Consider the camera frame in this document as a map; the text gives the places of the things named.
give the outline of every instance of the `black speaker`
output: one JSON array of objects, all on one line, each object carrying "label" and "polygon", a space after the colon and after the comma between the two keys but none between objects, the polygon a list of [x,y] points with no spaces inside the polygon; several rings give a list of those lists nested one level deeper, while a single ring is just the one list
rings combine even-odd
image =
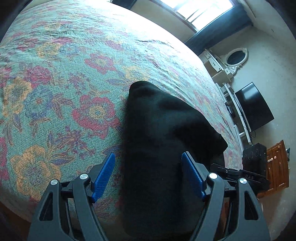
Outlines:
[{"label": "black speaker", "polygon": [[243,169],[266,177],[266,146],[257,143],[242,152]]}]

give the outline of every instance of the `black television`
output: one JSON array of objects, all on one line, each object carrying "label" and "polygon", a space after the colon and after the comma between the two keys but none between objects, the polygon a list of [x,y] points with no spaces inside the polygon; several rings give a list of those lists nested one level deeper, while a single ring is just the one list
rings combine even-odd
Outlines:
[{"label": "black television", "polygon": [[254,83],[235,92],[249,131],[254,131],[274,119],[266,101]]}]

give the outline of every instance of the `red flower pattern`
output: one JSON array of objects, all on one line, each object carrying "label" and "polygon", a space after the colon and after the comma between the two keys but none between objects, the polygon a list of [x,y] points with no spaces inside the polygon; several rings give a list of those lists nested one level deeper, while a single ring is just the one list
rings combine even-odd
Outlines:
[{"label": "red flower pattern", "polygon": [[52,80],[52,75],[49,69],[35,66],[26,70],[25,80],[31,82],[31,86],[36,88],[40,84],[48,84]]},{"label": "red flower pattern", "polygon": [[112,49],[119,50],[119,51],[123,51],[123,48],[122,48],[122,46],[121,46],[120,43],[116,43],[116,42],[114,42],[114,41],[112,41],[112,40],[107,40],[107,41],[105,42],[105,44],[106,44],[107,46],[109,46],[110,48],[112,48]]},{"label": "red flower pattern", "polygon": [[120,125],[115,115],[114,104],[107,97],[83,95],[80,97],[81,107],[72,111],[73,119],[83,128],[93,131],[94,136],[105,139],[108,129]]},{"label": "red flower pattern", "polygon": [[17,46],[17,49],[20,51],[26,51],[29,48],[34,48],[38,43],[38,39],[24,39],[21,44]]},{"label": "red flower pattern", "polygon": [[73,40],[69,37],[61,37],[61,38],[54,39],[52,42],[55,44],[68,44],[68,43],[72,43]]},{"label": "red flower pattern", "polygon": [[86,28],[85,31],[90,34],[104,34],[104,31],[94,27]]},{"label": "red flower pattern", "polygon": [[0,186],[2,186],[2,180],[7,181],[9,179],[8,170],[6,167],[6,155],[7,155],[7,146],[5,143],[5,138],[0,137]]},{"label": "red flower pattern", "polygon": [[37,23],[35,23],[35,24],[33,24],[33,25],[31,26],[31,29],[39,28],[39,27],[41,27],[41,26],[43,26],[43,25],[46,25],[46,24],[47,24],[46,21],[38,21]]},{"label": "red flower pattern", "polygon": [[7,79],[9,78],[9,74],[11,73],[10,67],[2,67],[0,68],[0,88],[3,88],[6,85]]},{"label": "red flower pattern", "polygon": [[91,53],[90,58],[85,59],[84,62],[102,74],[106,74],[108,70],[116,71],[113,61],[107,56]]},{"label": "red flower pattern", "polygon": [[23,33],[23,32],[18,32],[18,33],[15,33],[12,37],[13,38],[17,38],[17,37],[19,37],[19,36],[22,36],[22,35],[24,35],[25,33]]}]

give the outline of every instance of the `bed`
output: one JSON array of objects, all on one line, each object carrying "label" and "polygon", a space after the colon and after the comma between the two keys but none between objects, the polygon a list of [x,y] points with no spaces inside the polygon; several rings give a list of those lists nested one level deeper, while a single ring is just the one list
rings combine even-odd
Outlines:
[{"label": "bed", "polygon": [[228,143],[226,167],[242,167],[220,93],[188,47],[114,4],[54,0],[19,14],[0,44],[0,201],[30,221],[50,180],[72,180],[112,151],[94,207],[116,223],[125,100],[140,80],[200,111]]}]

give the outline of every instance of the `wooden cabinet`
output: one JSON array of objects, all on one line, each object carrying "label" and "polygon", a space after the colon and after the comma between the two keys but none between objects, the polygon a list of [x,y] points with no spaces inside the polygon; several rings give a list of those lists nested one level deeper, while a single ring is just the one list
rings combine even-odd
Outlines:
[{"label": "wooden cabinet", "polygon": [[268,148],[266,156],[266,178],[270,181],[270,186],[268,191],[259,193],[258,198],[289,187],[288,158],[284,141]]}]

